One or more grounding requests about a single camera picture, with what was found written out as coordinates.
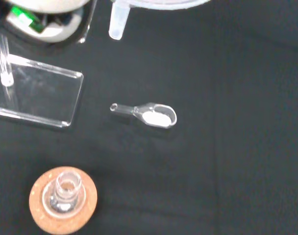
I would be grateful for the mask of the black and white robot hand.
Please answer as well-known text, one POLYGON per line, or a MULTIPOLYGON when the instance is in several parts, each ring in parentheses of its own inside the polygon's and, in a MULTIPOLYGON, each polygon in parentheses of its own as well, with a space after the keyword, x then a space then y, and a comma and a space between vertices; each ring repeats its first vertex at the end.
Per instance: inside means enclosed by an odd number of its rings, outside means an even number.
POLYGON ((63 49, 86 36, 95 0, 0 0, 0 33, 23 46, 63 49))

